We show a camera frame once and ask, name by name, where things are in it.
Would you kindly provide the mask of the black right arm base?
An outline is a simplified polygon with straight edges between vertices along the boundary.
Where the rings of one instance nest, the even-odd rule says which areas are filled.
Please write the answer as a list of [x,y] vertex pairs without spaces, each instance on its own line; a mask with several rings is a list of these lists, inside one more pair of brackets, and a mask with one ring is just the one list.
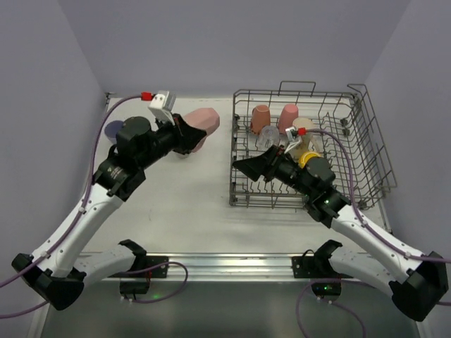
[[[293,256],[291,264],[294,278],[340,279],[341,275],[329,262],[332,253],[340,247],[340,242],[330,239],[315,251],[307,249],[301,256]],[[340,282],[315,282],[310,289],[320,300],[335,301],[341,295],[342,285]]]

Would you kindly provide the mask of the yellow mug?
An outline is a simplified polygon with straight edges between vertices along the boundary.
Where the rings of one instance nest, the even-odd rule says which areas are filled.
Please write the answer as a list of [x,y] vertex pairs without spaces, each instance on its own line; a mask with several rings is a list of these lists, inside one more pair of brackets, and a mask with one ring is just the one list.
[[313,158],[321,158],[321,155],[315,151],[304,152],[298,160],[299,167],[304,168],[306,166],[306,164],[308,163],[308,161]]

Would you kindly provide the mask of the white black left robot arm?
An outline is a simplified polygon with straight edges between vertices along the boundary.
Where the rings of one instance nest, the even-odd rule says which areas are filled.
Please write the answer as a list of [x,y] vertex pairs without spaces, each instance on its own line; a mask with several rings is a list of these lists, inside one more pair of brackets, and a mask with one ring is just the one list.
[[158,130],[153,131],[146,118],[128,118],[108,158],[99,165],[85,196],[73,209],[73,222],[64,220],[32,254],[18,254],[13,268],[58,311],[71,306],[85,287],[106,277],[143,273],[147,252],[129,239],[86,260],[79,255],[109,216],[145,181],[144,172],[149,166],[171,151],[191,153],[216,128],[194,127],[175,114],[173,121],[159,123]]

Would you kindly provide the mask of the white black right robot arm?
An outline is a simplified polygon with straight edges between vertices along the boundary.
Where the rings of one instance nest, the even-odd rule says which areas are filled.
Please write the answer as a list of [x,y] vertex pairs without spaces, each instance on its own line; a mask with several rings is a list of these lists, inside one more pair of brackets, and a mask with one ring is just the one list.
[[360,263],[346,275],[388,294],[408,318],[425,320],[449,289],[445,259],[405,244],[368,219],[333,186],[335,173],[326,159],[310,152],[302,160],[300,165],[283,147],[272,146],[232,166],[254,182],[277,179],[305,195],[307,213],[316,222],[351,239],[375,260]]

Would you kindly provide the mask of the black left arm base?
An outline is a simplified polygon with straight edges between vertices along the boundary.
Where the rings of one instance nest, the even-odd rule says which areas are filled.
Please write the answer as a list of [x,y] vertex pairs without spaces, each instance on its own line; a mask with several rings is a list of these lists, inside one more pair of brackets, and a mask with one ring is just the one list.
[[113,277],[137,278],[137,281],[119,283],[121,296],[137,300],[137,295],[145,295],[149,291],[152,278],[164,279],[167,277],[168,265],[163,263],[169,262],[169,257],[148,256],[147,251],[131,239],[125,239],[119,244],[129,249],[135,258],[128,270],[116,273]]

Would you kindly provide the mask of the pink faceted mug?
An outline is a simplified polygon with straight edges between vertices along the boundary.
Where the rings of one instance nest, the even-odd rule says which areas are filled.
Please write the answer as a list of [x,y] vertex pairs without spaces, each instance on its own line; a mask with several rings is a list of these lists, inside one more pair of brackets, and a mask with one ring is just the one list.
[[206,132],[206,136],[196,145],[192,153],[199,151],[207,137],[213,134],[220,125],[220,116],[213,108],[198,108],[184,115],[183,119],[191,127]]

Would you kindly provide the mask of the lavender plastic cup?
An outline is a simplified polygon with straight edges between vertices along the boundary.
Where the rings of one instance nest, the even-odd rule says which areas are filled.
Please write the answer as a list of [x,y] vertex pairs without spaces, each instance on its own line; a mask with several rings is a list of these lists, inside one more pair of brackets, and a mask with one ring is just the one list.
[[123,127],[122,120],[112,120],[104,127],[105,137],[112,143],[116,143],[116,135]]

